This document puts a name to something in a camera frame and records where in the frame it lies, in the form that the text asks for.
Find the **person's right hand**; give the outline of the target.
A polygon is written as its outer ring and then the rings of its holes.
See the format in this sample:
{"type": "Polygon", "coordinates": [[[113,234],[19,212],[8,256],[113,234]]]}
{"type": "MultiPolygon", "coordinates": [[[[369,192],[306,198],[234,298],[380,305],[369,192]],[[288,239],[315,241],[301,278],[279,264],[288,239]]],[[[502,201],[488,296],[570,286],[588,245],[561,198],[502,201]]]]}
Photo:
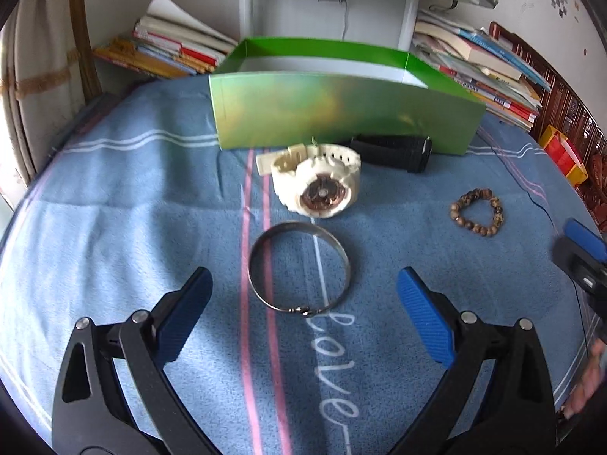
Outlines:
{"type": "Polygon", "coordinates": [[[605,368],[602,367],[602,360],[605,355],[606,343],[597,339],[591,347],[591,358],[588,360],[587,367],[562,408],[565,419],[579,414],[601,385],[605,371],[605,368]]]}

